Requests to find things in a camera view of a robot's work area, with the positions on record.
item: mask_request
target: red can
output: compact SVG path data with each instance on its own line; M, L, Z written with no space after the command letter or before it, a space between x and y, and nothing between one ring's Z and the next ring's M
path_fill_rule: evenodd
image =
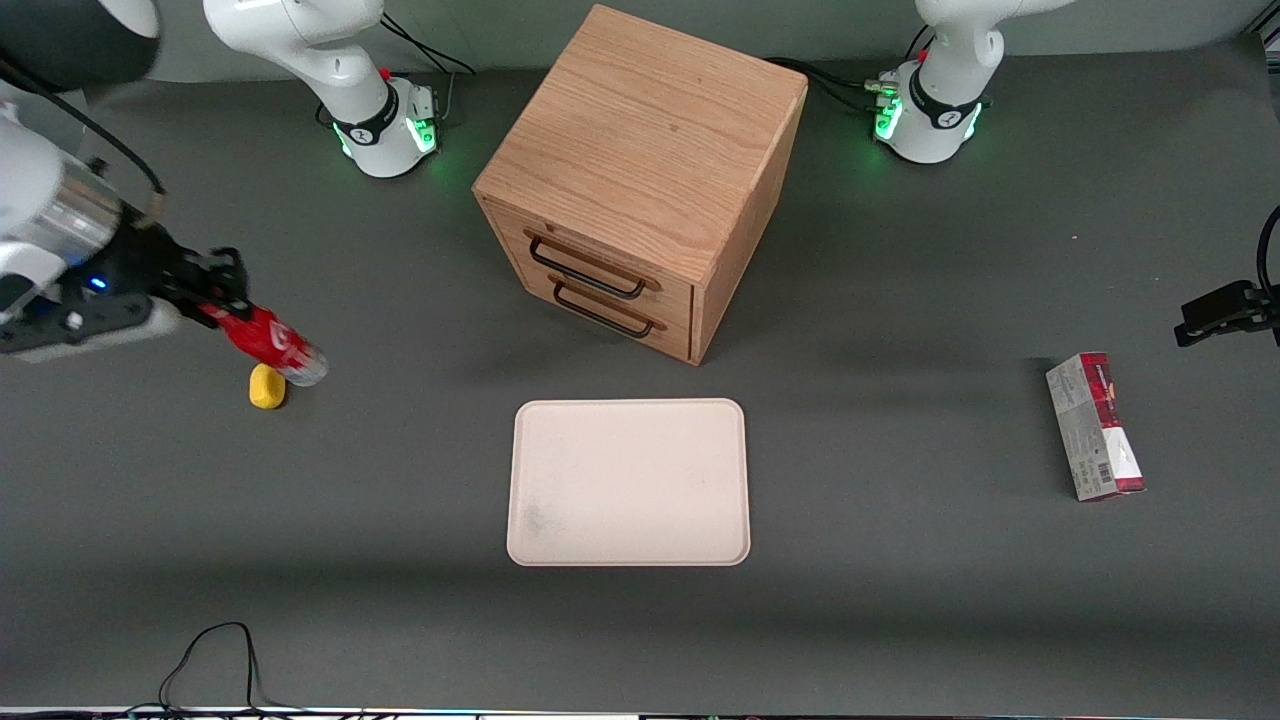
M250 320L241 320L214 305L200 309L223 328L232 345L298 387L311 387L329 373L324 352L266 307L253 307Z

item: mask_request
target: red and white box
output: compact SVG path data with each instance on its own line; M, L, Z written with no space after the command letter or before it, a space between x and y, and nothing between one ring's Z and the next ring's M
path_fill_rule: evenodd
M1082 352L1046 373L1057 427L1071 461L1075 497L1106 500L1147 489L1116 415L1106 352Z

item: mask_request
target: yellow sponge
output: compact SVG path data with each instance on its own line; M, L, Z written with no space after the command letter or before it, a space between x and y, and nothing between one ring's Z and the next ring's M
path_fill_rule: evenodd
M248 377L248 401L255 407L275 410L284 402L285 387L284 375L273 370L270 365L260 364Z

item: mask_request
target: green led light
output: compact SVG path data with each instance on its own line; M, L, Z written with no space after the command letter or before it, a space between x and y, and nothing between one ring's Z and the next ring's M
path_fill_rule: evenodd
M435 123L431 120L415 120L404 118L404 127L413 136L413 142L422 154L435 150Z
M893 137L893 131L897 129L897 120L902 117L902 101L900 99L893 99L887 108L881 110L882 117L876 122L876 135L881 140L888 140Z
M978 106L973 109L973 119L969 120L969 129L964 131L965 140L973 137L973 131L978 127L978 115L980 114L982 114L982 102L978 102Z
M338 136L338 142L342 143L342 154L351 158L351 147L347 147L347 138L342 136L342 131L338 129L338 123L333 124L333 132Z

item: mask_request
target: gray table surface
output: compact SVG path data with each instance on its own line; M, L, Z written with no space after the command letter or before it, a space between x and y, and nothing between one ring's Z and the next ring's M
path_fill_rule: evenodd
M97 102L168 179L170 231L239 246L333 374L255 410L251 363L196 325L3 364L0 703L151 700L238 619L306 705L1280 715L1280 351L1171 332L1251 277L1280 197L1254 44L1010 59L932 168L814 94L701 368L520 288L470 184L539 79L461 78L443 152L389 182L300 83ZM1042 372L1089 350L1146 495L1071 495ZM512 564L516 410L667 396L745 407L750 557ZM177 700L238 702L238 643Z

